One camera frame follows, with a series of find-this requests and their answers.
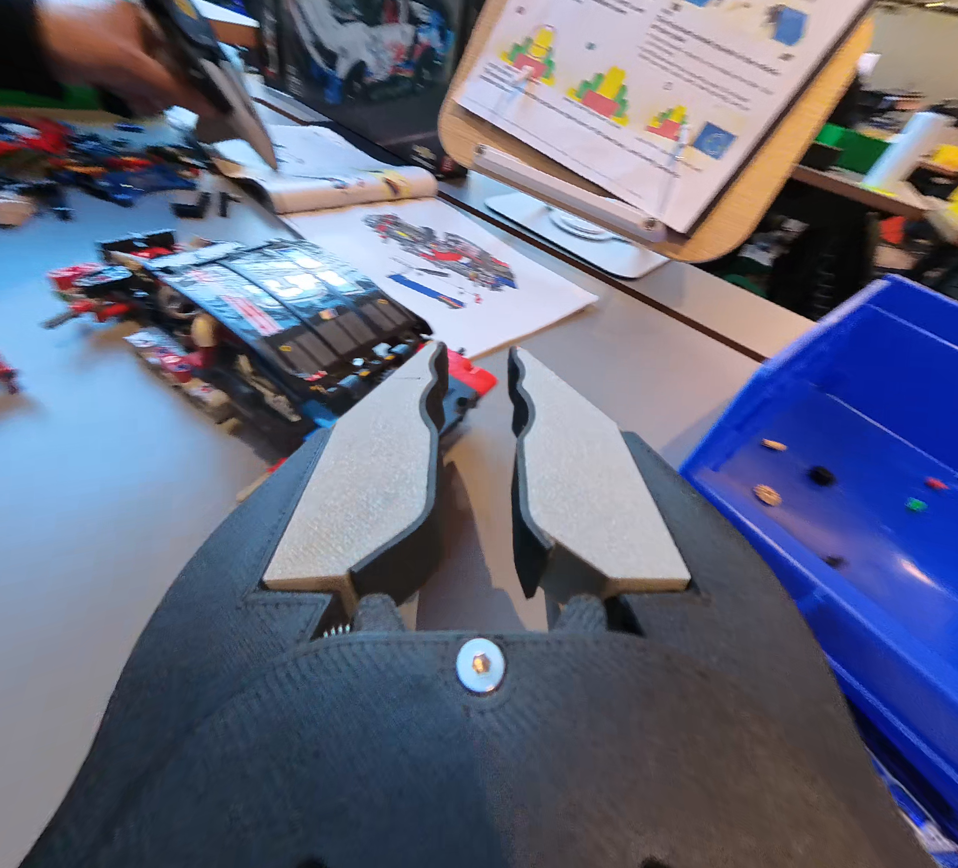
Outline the wooden board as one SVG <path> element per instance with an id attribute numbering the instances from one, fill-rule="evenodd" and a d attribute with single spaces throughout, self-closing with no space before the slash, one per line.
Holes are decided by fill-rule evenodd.
<path id="1" fill-rule="evenodd" d="M 848 32 L 696 232 L 686 236 L 654 224 L 645 212 L 609 196 L 595 183 L 459 106 L 458 98 L 469 73 L 507 3 L 485 0 L 458 62 L 439 113 L 439 136 L 446 153 L 474 174 L 685 263 L 710 262 L 724 256 L 754 232 L 856 75 L 857 61 L 874 34 L 874 23 L 868 16 Z"/>

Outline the toy brick race car model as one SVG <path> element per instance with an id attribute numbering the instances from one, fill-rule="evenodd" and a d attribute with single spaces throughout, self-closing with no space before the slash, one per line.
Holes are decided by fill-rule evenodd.
<path id="1" fill-rule="evenodd" d="M 317 244 L 243 243 L 174 230 L 98 244 L 49 271 L 74 319 L 131 321 L 136 356 L 216 424 L 290 453 L 329 428 L 434 339 L 428 323 Z"/>

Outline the open white instruction booklet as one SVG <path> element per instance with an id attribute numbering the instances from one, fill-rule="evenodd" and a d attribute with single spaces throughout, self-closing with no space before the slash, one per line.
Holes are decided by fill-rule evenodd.
<path id="1" fill-rule="evenodd" d="M 442 202 L 424 168 L 378 161 L 328 128 L 271 127 L 270 135 L 278 170 L 239 139 L 214 144 L 213 161 L 449 348 L 477 357 L 515 345 L 597 300 Z"/>

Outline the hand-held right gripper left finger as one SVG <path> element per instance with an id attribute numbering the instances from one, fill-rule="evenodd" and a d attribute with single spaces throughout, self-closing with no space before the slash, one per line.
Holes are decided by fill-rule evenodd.
<path id="1" fill-rule="evenodd" d="M 262 489 L 282 496 L 261 587 L 413 606 L 435 571 L 446 347 L 428 342 Z"/>

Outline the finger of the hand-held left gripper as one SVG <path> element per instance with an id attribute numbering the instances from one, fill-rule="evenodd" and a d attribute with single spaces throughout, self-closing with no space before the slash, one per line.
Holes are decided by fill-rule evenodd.
<path id="1" fill-rule="evenodd" d="M 246 87 L 245 77 L 230 60 L 199 59 L 199 88 L 214 108 L 211 115 L 200 116 L 195 136 L 200 143 L 227 140 L 244 141 L 274 172 L 279 162 L 265 123 Z"/>

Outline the person's left forearm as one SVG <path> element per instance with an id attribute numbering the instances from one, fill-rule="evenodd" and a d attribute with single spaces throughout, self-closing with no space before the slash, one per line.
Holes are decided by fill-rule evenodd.
<path id="1" fill-rule="evenodd" d="M 1 0 L 1 88 L 46 96 L 54 84 L 45 62 L 35 0 Z"/>

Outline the printed instruction sheet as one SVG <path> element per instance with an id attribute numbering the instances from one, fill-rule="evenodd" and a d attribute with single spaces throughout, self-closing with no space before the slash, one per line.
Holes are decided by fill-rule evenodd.
<path id="1" fill-rule="evenodd" d="M 506 0 L 458 107 L 694 230 L 873 0 Z"/>

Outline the blue plastic bin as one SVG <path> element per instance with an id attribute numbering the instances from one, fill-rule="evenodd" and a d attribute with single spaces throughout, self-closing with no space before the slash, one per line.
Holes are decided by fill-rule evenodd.
<path id="1" fill-rule="evenodd" d="M 794 600 L 870 750 L 955 837 L 956 393 L 955 301 L 887 276 L 768 360 L 681 467 Z M 832 487 L 808 480 L 819 465 Z"/>

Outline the pile of brick pieces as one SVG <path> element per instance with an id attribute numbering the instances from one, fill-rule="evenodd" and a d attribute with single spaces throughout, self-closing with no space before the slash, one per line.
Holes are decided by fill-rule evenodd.
<path id="1" fill-rule="evenodd" d="M 42 213 L 71 220 L 70 191 L 130 208 L 143 196 L 194 191 L 202 168 L 187 148 L 139 145 L 136 124 L 116 134 L 80 129 L 49 117 L 2 116 L 1 225 L 18 228 Z"/>

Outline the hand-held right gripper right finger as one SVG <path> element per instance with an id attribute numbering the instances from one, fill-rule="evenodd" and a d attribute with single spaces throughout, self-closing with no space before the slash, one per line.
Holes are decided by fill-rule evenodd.
<path id="1" fill-rule="evenodd" d="M 616 422 L 521 347 L 508 359 L 513 561 L 526 597 L 675 593 L 692 575 Z"/>

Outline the person's left hand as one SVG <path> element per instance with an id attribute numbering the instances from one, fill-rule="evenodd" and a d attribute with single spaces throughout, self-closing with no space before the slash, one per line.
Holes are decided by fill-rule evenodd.
<path id="1" fill-rule="evenodd" d="M 179 107 L 219 113 L 174 62 L 159 25 L 130 0 L 36 0 L 39 41 L 59 83 L 90 86 L 136 117 Z"/>

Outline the white bottle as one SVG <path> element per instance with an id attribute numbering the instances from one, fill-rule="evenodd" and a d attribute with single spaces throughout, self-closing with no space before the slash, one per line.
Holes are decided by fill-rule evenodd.
<path id="1" fill-rule="evenodd" d="M 896 195 L 919 162 L 949 135 L 954 124 L 952 116 L 938 112 L 925 110 L 913 114 L 863 176 L 860 185 L 875 193 Z"/>

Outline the black toy car box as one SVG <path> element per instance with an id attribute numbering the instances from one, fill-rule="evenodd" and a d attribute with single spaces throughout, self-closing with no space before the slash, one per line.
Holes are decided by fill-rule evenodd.
<path id="1" fill-rule="evenodd" d="M 229 42 L 263 83 L 440 179 L 438 117 L 485 0 L 200 0 L 256 25 Z"/>

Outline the grey desk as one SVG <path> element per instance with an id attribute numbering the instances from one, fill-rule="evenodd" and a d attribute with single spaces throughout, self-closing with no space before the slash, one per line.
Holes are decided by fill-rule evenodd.
<path id="1" fill-rule="evenodd" d="M 522 341 L 678 467 L 802 316 L 696 266 L 594 275 L 510 223 L 479 176 L 440 197 L 597 302 Z M 1 862 L 18 866 L 73 782 L 131 649 L 175 576 L 273 453 L 231 434 L 144 368 L 124 330 L 73 321 L 45 277 L 101 239 L 175 226 L 169 197 L 126 209 L 78 193 L 74 216 L 2 231 Z"/>

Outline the long wooden table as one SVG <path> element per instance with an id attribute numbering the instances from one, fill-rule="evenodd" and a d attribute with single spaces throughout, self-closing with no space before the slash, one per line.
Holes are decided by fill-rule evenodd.
<path id="1" fill-rule="evenodd" d="M 946 212 L 951 205 L 920 193 L 908 181 L 898 181 L 888 189 L 877 189 L 865 184 L 863 177 L 841 169 L 822 171 L 799 165 L 789 177 L 889 216 L 920 218 L 928 213 Z"/>

